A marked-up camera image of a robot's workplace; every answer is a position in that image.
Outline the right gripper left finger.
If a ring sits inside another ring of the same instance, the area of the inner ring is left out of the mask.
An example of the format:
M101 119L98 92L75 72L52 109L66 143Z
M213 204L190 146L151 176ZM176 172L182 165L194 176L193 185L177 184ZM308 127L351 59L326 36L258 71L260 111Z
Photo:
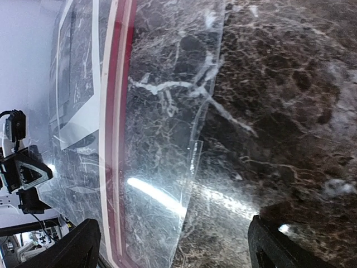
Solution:
M86 219L53 246L18 267L97 267L100 239L98 222Z

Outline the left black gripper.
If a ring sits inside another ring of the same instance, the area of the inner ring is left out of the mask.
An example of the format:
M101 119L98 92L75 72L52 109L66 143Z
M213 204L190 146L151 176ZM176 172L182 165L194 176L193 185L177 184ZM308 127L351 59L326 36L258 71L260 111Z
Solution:
M36 145L30 145L1 159L1 187L19 197L24 214L44 214L51 207L38 197L36 186L53 178Z

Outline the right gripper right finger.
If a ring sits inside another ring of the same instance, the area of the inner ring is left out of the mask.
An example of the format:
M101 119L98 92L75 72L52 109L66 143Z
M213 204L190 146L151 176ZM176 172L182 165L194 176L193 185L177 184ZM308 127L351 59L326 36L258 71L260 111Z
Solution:
M248 228L252 267L334 267L293 242L272 220L254 215Z

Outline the white photo mat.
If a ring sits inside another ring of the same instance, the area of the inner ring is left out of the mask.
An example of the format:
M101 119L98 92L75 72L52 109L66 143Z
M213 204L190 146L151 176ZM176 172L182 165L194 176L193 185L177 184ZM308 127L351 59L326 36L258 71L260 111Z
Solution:
M99 129L101 55L99 1L67 1L56 38L54 139L61 150Z

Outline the clear acrylic sheet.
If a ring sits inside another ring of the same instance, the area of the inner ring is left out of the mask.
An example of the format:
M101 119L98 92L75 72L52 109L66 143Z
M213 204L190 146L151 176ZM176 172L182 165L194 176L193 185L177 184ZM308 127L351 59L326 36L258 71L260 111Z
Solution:
M99 179L99 129L61 150L54 139L55 56L52 36L49 140L44 158L54 178L41 198L73 224L98 221L107 260ZM101 79L112 1L99 1ZM137 1L124 132L126 249L137 267L170 267L200 155L199 132L220 67L223 1Z

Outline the red wooden picture frame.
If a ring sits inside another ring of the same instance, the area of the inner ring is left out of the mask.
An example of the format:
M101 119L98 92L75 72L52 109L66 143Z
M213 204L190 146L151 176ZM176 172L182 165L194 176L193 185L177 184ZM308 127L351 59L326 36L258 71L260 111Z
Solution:
M111 267L137 267L126 249L124 132L137 1L112 1L103 55L99 179L103 237Z

